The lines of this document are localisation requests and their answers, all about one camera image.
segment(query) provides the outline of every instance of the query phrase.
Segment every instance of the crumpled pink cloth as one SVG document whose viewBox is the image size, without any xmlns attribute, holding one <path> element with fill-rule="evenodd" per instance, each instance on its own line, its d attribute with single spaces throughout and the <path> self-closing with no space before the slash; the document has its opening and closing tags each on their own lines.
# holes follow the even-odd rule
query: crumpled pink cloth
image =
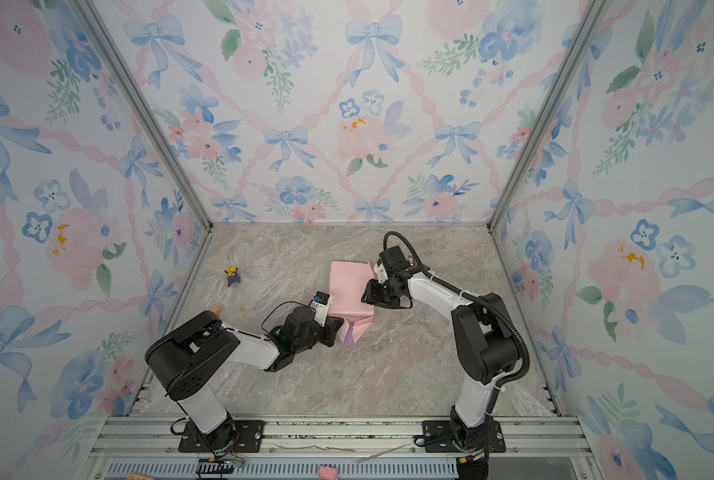
<svg viewBox="0 0 714 480">
<path fill-rule="evenodd" d="M 375 316 L 373 305 L 360 301 L 368 280 L 372 278 L 373 269 L 370 264 L 354 262 L 330 264 L 328 293 L 333 297 L 333 304 L 328 309 L 328 314 L 341 316 L 346 320 L 336 334 L 344 345 L 354 345 L 373 323 Z"/>
<path fill-rule="evenodd" d="M 319 466 L 319 480 L 339 480 L 339 471 L 329 466 Z"/>
</svg>

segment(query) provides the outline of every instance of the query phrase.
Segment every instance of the gray marble surface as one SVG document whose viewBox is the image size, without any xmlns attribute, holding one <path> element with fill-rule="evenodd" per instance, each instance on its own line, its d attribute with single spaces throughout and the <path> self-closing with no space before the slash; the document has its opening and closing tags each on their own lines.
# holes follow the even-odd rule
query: gray marble surface
<svg viewBox="0 0 714 480">
<path fill-rule="evenodd" d="M 260 334 L 261 321 L 280 302 L 307 303 L 317 290 L 327 291 L 332 261 L 373 264 L 388 230 L 405 235 L 440 277 L 500 295 L 525 335 L 491 237 L 478 226 L 217 226 L 179 323 L 220 305 L 224 322 Z M 242 283 L 227 288 L 223 270 L 229 266 L 238 267 Z M 266 328 L 282 323 L 288 312 L 278 309 Z M 353 346 L 338 340 L 332 348 L 316 345 L 276 373 L 227 362 L 210 383 L 238 414 L 448 416 L 464 375 L 450 322 L 419 302 L 411 310 L 376 308 L 375 321 Z M 543 381 L 532 366 L 507 384 L 495 414 L 551 415 Z M 179 412 L 159 384 L 145 402 L 145 413 Z"/>
</svg>

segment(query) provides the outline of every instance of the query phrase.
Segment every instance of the black and white robotic arm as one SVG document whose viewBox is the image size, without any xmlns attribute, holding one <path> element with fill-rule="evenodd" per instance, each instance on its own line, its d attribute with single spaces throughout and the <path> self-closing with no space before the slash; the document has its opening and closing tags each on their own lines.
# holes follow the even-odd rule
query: black and white robotic arm
<svg viewBox="0 0 714 480">
<path fill-rule="evenodd" d="M 387 247 L 391 236 L 408 247 L 410 257 L 399 246 Z M 504 302 L 495 293 L 477 296 L 441 279 L 421 263 L 408 240 L 396 232 L 384 237 L 374 272 L 378 279 L 366 286 L 363 302 L 400 309 L 411 308 L 415 300 L 451 322 L 458 360 L 466 376 L 458 401 L 451 408 L 448 438 L 459 451 L 479 452 L 475 460 L 487 462 L 488 435 L 494 422 L 491 414 L 498 393 L 506 382 L 524 376 L 530 365 L 525 341 L 512 324 Z M 303 304 L 295 307 L 284 324 L 267 336 L 237 330 L 215 313 L 202 312 L 146 352 L 146 362 L 167 395 L 180 405 L 214 452 L 227 450 L 237 437 L 232 417 L 207 385 L 210 377 L 225 361 L 276 372 L 292 362 L 296 353 L 318 342 L 333 346 L 343 319 L 326 315 L 326 294 L 318 292 L 313 304 L 315 308 Z M 514 372 L 517 360 L 521 360 L 521 366 Z"/>
</svg>

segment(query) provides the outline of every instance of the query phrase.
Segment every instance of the black mounting plate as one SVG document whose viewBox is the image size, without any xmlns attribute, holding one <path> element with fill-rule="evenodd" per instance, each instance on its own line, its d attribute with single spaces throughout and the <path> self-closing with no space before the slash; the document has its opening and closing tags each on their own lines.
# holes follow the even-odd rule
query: black mounting plate
<svg viewBox="0 0 714 480">
<path fill-rule="evenodd" d="M 234 452 L 258 453 L 263 440 L 264 425 L 263 420 L 234 420 L 236 430 L 231 435 L 236 437 L 239 434 L 239 438 L 234 444 Z M 205 445 L 204 437 L 198 434 L 197 426 L 191 420 L 183 429 L 178 451 L 181 453 L 210 453 L 210 448 Z"/>
<path fill-rule="evenodd" d="M 449 420 L 427 420 L 422 422 L 421 425 L 424 428 L 424 435 L 416 436 L 415 439 L 424 439 L 424 442 L 427 444 L 424 449 L 427 453 L 461 453 L 461 450 L 453 444 Z M 435 440 L 437 438 L 445 438 L 445 440 L 436 442 Z M 492 418 L 487 433 L 487 440 L 490 443 L 489 452 L 506 452 L 506 443 L 504 442 L 504 435 L 501 432 L 501 424 Z"/>
</svg>

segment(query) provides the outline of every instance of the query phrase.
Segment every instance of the floral wallpaper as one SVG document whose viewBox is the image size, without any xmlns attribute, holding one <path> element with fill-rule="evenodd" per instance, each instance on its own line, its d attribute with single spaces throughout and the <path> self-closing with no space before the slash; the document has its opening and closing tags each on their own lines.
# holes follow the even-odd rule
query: floral wallpaper
<svg viewBox="0 0 714 480">
<path fill-rule="evenodd" d="M 612 1 L 496 234 L 605 478 L 714 478 L 714 2 Z"/>
<path fill-rule="evenodd" d="M 0 0 L 0 478 L 75 478 L 203 229 L 60 1 Z"/>
<path fill-rule="evenodd" d="M 95 2 L 206 209 L 241 222 L 486 221 L 587 4 Z"/>
</svg>

